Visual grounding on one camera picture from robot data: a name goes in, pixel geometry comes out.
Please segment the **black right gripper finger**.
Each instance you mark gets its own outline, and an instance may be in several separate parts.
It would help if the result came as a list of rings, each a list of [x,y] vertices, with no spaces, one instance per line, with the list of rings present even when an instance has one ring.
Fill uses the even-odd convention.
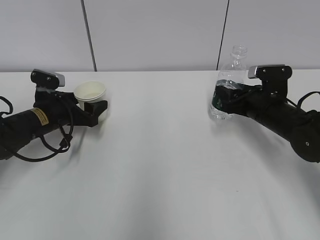
[[[214,90],[214,107],[225,113],[236,113],[239,109],[238,98],[244,93],[241,88],[227,88],[218,85]]]

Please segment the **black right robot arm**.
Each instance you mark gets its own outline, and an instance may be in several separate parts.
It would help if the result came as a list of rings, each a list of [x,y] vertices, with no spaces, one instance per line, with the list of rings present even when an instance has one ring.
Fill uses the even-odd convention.
[[[239,89],[215,88],[212,105],[225,113],[244,116],[287,140],[294,152],[311,163],[320,161],[320,113],[291,105],[279,94],[266,92],[261,85]]]

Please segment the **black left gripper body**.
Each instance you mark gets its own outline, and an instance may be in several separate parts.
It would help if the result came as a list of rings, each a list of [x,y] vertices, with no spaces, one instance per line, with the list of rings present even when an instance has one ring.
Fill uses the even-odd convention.
[[[45,126],[73,125],[94,127],[99,117],[94,117],[79,107],[78,102],[70,102],[59,96],[59,91],[52,93],[35,92],[35,112],[40,114]]]

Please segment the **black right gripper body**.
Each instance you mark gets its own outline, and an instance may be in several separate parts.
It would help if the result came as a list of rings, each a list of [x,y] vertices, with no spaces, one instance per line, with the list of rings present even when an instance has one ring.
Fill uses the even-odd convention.
[[[248,116],[249,112],[261,112],[274,103],[284,103],[279,97],[267,96],[264,94],[262,85],[242,85],[243,94],[238,98],[239,109],[236,112],[227,112],[228,114],[236,114]]]

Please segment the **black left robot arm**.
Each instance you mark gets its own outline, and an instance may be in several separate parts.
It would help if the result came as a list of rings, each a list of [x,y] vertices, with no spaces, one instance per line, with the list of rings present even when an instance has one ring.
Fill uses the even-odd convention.
[[[13,114],[13,105],[5,97],[0,98],[9,107],[0,113],[0,158],[7,160],[13,156],[26,162],[42,162],[67,152],[71,147],[75,126],[95,127],[99,116],[108,108],[107,100],[85,103],[84,109],[72,92],[35,92],[32,109]],[[45,135],[60,130],[62,140],[59,147],[48,144]],[[32,140],[40,139],[44,147],[52,153],[41,158],[29,158],[19,154],[19,150]]]

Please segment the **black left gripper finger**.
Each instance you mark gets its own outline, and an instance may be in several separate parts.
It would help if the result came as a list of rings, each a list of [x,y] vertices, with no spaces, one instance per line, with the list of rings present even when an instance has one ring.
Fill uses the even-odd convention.
[[[108,109],[108,101],[101,100],[98,102],[85,102],[84,111],[94,117],[100,117],[100,115]]]
[[[61,92],[61,91],[59,91],[58,95],[60,97],[62,97],[64,100],[66,100],[66,101],[70,101],[72,103],[77,103],[78,102],[78,100],[75,98],[75,95],[74,95],[73,92]]]

